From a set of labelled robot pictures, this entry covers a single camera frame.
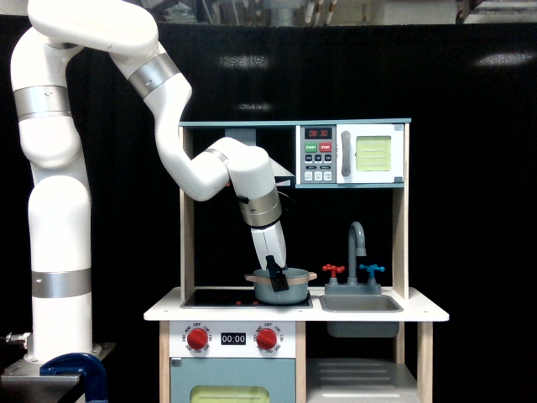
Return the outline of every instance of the oven window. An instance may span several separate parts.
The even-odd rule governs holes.
[[[390,136],[356,137],[356,170],[391,170],[392,138]]]
[[[190,403],[270,403],[270,396],[261,386],[196,386]]]

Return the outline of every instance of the red knob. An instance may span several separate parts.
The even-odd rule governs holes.
[[[272,329],[261,329],[256,338],[258,346],[263,350],[270,350],[276,345],[276,333]]]
[[[186,337],[186,342],[194,350],[201,350],[207,345],[208,341],[209,337],[207,336],[207,332],[198,327],[188,333],[188,336]]]
[[[322,271],[331,270],[331,277],[336,278],[336,273],[343,273],[345,271],[345,266],[333,266],[332,264],[325,264],[322,266]]]

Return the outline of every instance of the gray faucet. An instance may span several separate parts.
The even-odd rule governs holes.
[[[358,279],[356,274],[356,257],[367,256],[366,254],[366,236],[363,233],[362,224],[355,221],[349,228],[349,277],[348,285],[357,285]]]
[[[323,266],[323,270],[332,271],[332,275],[328,284],[325,285],[325,293],[327,295],[379,295],[381,293],[380,285],[374,279],[374,271],[384,271],[384,267],[364,266],[360,265],[360,269],[365,269],[370,274],[370,279],[367,283],[358,284],[357,278],[357,256],[366,256],[366,238],[363,232],[362,224],[353,222],[349,228],[349,276],[347,283],[339,284],[337,282],[336,273],[341,273],[345,268],[338,268],[328,264]]]

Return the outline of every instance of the red button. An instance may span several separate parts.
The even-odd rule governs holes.
[[[256,338],[256,342],[263,350],[270,350],[276,345],[276,333],[272,329],[261,329]]]
[[[194,350],[201,350],[207,345],[208,341],[209,337],[207,336],[207,332],[198,327],[192,332],[188,333],[188,336],[186,338],[186,342]]]
[[[321,153],[331,153],[332,143],[319,143],[319,151]]]

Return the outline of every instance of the pot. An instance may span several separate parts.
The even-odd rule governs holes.
[[[253,289],[255,297],[261,302],[274,305],[290,305],[302,302],[308,296],[308,281],[317,278],[316,273],[311,273],[302,269],[284,270],[289,289],[286,291],[274,292],[270,282],[268,270],[258,269],[251,275],[245,275],[246,281],[254,283]]]

